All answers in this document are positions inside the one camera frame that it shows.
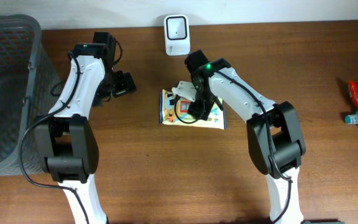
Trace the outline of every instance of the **white device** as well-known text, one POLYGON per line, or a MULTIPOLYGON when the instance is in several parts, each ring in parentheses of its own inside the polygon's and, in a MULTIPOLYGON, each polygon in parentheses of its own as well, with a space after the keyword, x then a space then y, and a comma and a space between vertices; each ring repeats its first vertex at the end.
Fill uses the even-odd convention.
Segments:
POLYGON ((171 15, 164 19, 165 51, 167 55, 190 53, 189 22, 185 15, 171 15))

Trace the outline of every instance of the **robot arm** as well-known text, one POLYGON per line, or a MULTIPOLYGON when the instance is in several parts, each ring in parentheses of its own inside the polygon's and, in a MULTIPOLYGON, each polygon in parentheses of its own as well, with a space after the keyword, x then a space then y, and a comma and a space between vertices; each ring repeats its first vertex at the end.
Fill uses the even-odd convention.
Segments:
MULTIPOLYGON (((99 150, 88 122, 90 109, 105 97, 136 91, 129 73, 113 71, 115 48, 116 40, 107 32, 95 32, 91 44, 77 44, 72 51, 68 80, 49 113, 60 110, 71 94, 73 98, 63 110, 35 128, 43 171, 60 186, 75 189, 92 224, 106 224, 108 218, 100 206, 94 181, 99 150)), ((64 192, 75 223, 86 223, 76 196, 69 190, 64 192)))
POLYGON ((191 73, 191 80, 197 90, 196 100, 190 104, 188 113, 195 118, 207 119, 213 103, 218 102, 217 96, 233 108, 247 123, 249 154, 252 162, 261 173, 266 175, 271 203, 270 219, 274 223, 301 223, 303 215, 299 207, 297 179, 301 164, 300 157, 305 153, 306 147, 295 109, 288 102, 278 105, 256 92, 239 78, 236 71, 224 59, 209 62, 199 50, 189 54, 185 65, 191 73), (261 101, 269 123, 276 128, 281 128, 279 133, 267 136, 261 107, 234 81, 247 88, 261 101), (291 177, 292 184, 280 178, 279 173, 273 169, 268 138, 271 138, 273 143, 278 169, 285 177, 291 177))

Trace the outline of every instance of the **brown wooden surface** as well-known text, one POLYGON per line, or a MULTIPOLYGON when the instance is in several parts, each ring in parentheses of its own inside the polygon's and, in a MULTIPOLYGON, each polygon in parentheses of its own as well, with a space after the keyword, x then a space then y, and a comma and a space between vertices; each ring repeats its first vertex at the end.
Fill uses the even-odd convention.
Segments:
MULTIPOLYGON (((265 177, 248 155, 246 126, 227 108, 227 130, 158 124, 161 89, 189 80, 185 56, 165 54, 163 28, 103 29, 124 47, 116 69, 130 72, 137 92, 93 108, 99 144, 96 186, 116 223, 219 223, 265 218, 265 177)), ((43 32, 59 74, 66 52, 91 42, 93 30, 43 32)), ((358 80, 358 21, 190 27, 191 49, 224 57, 257 91, 297 109, 306 140, 299 176, 307 219, 358 223, 358 127, 346 82, 358 80)), ((47 174, 34 179, 52 183, 47 174)), ((0 223, 73 223, 60 190, 40 189, 23 177, 0 177, 0 223)))

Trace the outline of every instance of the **white wall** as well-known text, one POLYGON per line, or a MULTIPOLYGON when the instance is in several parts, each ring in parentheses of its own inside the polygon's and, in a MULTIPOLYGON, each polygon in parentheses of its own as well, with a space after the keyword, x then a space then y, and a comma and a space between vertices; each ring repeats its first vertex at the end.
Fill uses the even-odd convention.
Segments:
POLYGON ((162 26, 167 14, 190 25, 358 19, 358 0, 0 0, 1 14, 28 14, 43 29, 162 26))

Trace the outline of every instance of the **gray plastic basket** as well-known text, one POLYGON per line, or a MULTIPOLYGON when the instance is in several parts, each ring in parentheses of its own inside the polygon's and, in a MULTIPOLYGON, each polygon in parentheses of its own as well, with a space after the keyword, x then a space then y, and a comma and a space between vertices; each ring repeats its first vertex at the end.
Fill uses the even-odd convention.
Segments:
MULTIPOLYGON (((41 44, 41 28, 30 16, 0 16, 0 175, 20 174, 17 142, 56 102, 50 89, 59 77, 41 44)), ((31 133, 24 143, 28 173, 41 172, 31 133)))

